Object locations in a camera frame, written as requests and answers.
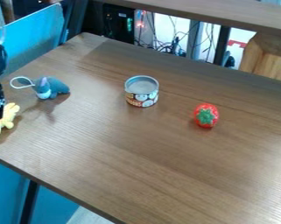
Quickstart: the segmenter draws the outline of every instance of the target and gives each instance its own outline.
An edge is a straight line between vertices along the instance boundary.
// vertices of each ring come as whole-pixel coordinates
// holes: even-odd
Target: gray plush shark
[[[29,80],[24,78],[18,78],[18,82],[23,85],[31,85]],[[32,81],[32,88],[35,90],[36,95],[40,99],[54,99],[59,94],[69,94],[69,87],[62,81],[53,77],[44,77]]]

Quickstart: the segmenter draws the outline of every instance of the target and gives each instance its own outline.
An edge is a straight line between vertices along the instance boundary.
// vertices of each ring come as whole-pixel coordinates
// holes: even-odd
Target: wood grain surface
[[[135,108],[123,84],[147,74],[159,102]],[[53,75],[70,95],[22,109],[0,162],[114,222],[281,224],[281,82],[81,34],[15,72]],[[194,107],[217,105],[211,130]]]
[[[257,0],[95,0],[191,18],[203,22],[281,35],[281,5]]]

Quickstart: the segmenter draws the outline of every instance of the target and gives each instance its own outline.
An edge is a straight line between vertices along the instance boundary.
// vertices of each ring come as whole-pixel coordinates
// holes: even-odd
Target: stuffed animal
[[[14,127],[14,117],[16,116],[16,113],[20,110],[20,107],[13,103],[8,103],[6,106],[4,106],[4,115],[3,118],[0,120],[0,134],[1,129],[3,127],[6,127],[7,129],[12,129]]]
[[[25,86],[22,87],[15,87],[12,82],[14,80],[17,80],[20,84],[23,84]],[[24,76],[16,77],[11,80],[11,86],[13,88],[28,88],[32,87],[37,97],[39,97],[42,100],[51,98],[54,99],[59,94],[69,94],[69,87],[64,84],[62,81],[57,80],[53,77],[43,77],[39,78],[37,80],[30,80],[29,78],[26,78]]]

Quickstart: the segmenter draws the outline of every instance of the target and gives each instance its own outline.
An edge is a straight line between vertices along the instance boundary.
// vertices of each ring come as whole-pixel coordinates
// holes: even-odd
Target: cable
[[[176,33],[177,33],[177,29],[175,27],[175,23],[173,23],[173,20],[172,20],[172,17],[171,16],[168,16],[170,18],[170,21],[172,21],[172,27],[173,27],[173,38],[172,40],[175,39],[175,36],[176,36]]]
[[[208,61],[208,57],[209,57],[209,55],[210,55],[210,52],[211,52],[211,50],[212,50],[212,45],[213,45],[213,38],[214,38],[214,25],[212,24],[212,26],[211,26],[212,28],[212,30],[211,30],[211,32],[212,32],[212,34],[211,34],[211,38],[209,37],[209,33],[207,32],[207,37],[209,38],[209,40],[210,40],[210,46],[209,46],[209,48],[208,48],[208,52],[207,52],[207,58],[206,58],[206,62]]]

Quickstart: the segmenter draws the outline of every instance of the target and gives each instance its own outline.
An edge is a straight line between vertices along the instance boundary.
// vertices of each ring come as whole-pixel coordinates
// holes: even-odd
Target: electronic equipment
[[[134,9],[104,4],[104,36],[134,44]]]
[[[153,42],[153,20],[153,14],[144,10],[90,1],[82,31],[149,47]]]

